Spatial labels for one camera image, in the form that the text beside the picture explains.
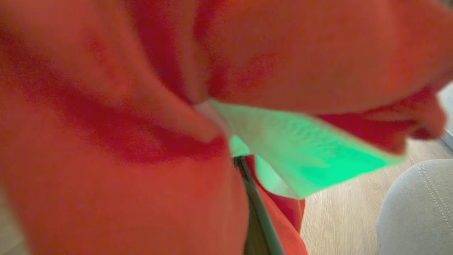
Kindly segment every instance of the floor plank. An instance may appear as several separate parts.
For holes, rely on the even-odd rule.
[[[410,141],[408,160],[329,188],[307,199],[301,237],[310,255],[374,255],[375,224],[385,194],[412,165],[453,158],[442,141]]]

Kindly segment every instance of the wooden floor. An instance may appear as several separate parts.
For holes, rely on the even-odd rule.
[[[362,176],[307,199],[301,236],[310,255],[374,255],[375,223],[393,181],[410,166],[453,158],[443,142],[410,142],[404,164]],[[0,255],[26,255],[20,231],[0,194]]]

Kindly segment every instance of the wood grain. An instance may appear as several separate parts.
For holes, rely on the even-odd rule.
[[[374,255],[375,223],[393,181],[410,166],[453,158],[442,141],[410,142],[408,160],[361,176],[307,199],[301,236],[310,255]],[[0,194],[0,255],[27,255],[23,238]]]

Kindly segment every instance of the white stitching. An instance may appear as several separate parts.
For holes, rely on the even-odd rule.
[[[437,199],[434,197],[434,194],[432,192],[432,190],[430,189],[430,187],[428,186],[427,182],[426,182],[426,179],[425,177],[422,175],[422,166],[423,166],[423,169],[424,169],[424,162],[420,163],[419,164],[419,175],[420,175],[420,178],[423,180],[423,182],[425,183],[425,186],[426,188],[428,189],[429,193],[431,194],[433,200],[434,200],[434,203],[437,205],[437,208],[439,209],[440,213],[442,214],[443,216],[443,219],[445,220],[445,222],[447,223],[448,225],[448,228],[450,229],[450,231],[453,233],[453,229],[450,225],[450,222],[448,221],[446,215],[444,214],[444,212],[442,211],[442,209],[440,208],[440,205],[437,201]]]
[[[427,172],[426,172],[426,169],[425,169],[425,165],[423,164],[422,166],[422,169],[423,169],[423,172],[424,172],[424,176],[426,177],[426,179],[428,180],[430,186],[432,187],[432,189],[434,190],[435,194],[436,194],[436,197],[440,200],[440,202],[442,203],[442,207],[443,209],[446,211],[446,213],[448,213],[448,215],[450,216],[450,220],[453,218],[452,217],[452,214],[450,212],[450,210],[448,209],[447,205],[445,204],[445,202],[443,201],[441,195],[439,194],[439,192],[437,191],[436,187],[434,186],[433,182],[431,181],[431,179],[429,178]]]

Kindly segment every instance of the dark green strap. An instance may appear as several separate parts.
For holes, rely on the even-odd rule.
[[[261,196],[253,182],[244,157],[235,157],[234,164],[239,169],[249,199],[249,228],[245,255],[285,255]]]

